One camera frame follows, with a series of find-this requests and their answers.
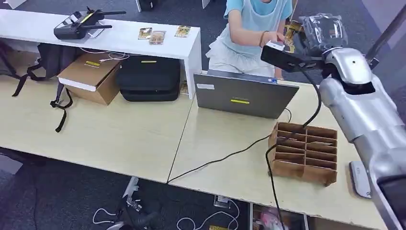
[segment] person's hand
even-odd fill
[[[275,76],[274,77],[276,77],[279,80],[283,80],[282,69],[275,67]]]
[[[278,33],[276,31],[268,31],[268,32],[265,32],[260,46],[264,47],[269,41],[283,42],[284,40],[285,40],[285,36],[283,36],[283,34]]]

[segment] white cable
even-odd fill
[[[126,53],[118,53],[118,52],[112,52],[112,51],[92,52],[92,51],[88,51],[82,47],[80,47],[80,49],[85,51],[86,53],[90,53],[90,54],[109,54],[109,59],[99,60],[100,62],[105,62],[105,61],[109,61],[109,60],[121,61],[121,60],[125,60],[130,57],[130,55],[126,54]],[[112,57],[112,55],[118,55],[118,56],[121,55],[121,57]]]
[[[182,230],[182,229],[179,227],[179,223],[180,223],[182,220],[184,220],[184,219],[188,219],[188,220],[190,220],[190,221],[193,223],[193,229],[192,229],[192,230],[200,230],[201,228],[203,228],[203,226],[204,226],[204,224],[206,223],[206,221],[208,221],[210,218],[212,218],[213,216],[215,216],[215,215],[217,215],[217,214],[223,213],[223,214],[225,214],[225,215],[227,215],[227,216],[229,216],[229,217],[232,218],[232,220],[230,221],[230,223],[229,223],[228,226],[227,226],[227,229],[230,230],[230,225],[235,221],[236,224],[237,224],[237,226],[236,226],[236,228],[233,229],[233,230],[237,230],[237,229],[238,229],[238,221],[237,221],[237,218],[240,216],[240,209],[238,208],[237,204],[236,204],[232,199],[228,199],[228,200],[231,201],[231,202],[233,202],[233,204],[234,204],[234,205],[236,206],[236,208],[237,208],[238,213],[237,213],[237,216],[236,216],[236,217],[233,217],[233,216],[231,216],[230,214],[228,214],[228,213],[226,213],[226,212],[219,211],[219,212],[213,213],[213,214],[211,214],[209,217],[207,217],[207,218],[203,221],[202,225],[200,225],[200,227],[198,227],[198,228],[196,228],[196,223],[195,223],[191,218],[189,218],[189,217],[184,217],[184,218],[181,218],[180,220],[178,220],[178,223],[176,223],[176,227],[178,228],[178,230]]]
[[[106,211],[104,208],[99,208],[99,209],[94,213],[94,215],[93,215],[93,224],[102,224],[102,223],[113,223],[113,224],[114,224],[115,222],[114,222],[114,221],[111,221],[111,220],[103,220],[103,221],[100,221],[100,222],[95,222],[95,221],[94,221],[94,218],[96,217],[97,213],[98,213],[99,211],[101,211],[101,210],[103,210],[105,213],[107,213],[107,215],[115,216],[115,214]]]

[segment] laptop lid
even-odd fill
[[[299,90],[274,78],[209,70],[194,74],[199,107],[277,119]]]

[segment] white shorts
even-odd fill
[[[210,58],[209,69],[246,73],[258,76],[273,77],[275,67],[260,59],[259,56],[244,55],[228,48],[221,38],[210,44],[206,57]]]

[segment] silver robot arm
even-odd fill
[[[325,62],[337,71],[321,82],[322,101],[355,145],[388,229],[406,229],[406,131],[396,105],[358,50],[333,49]]]

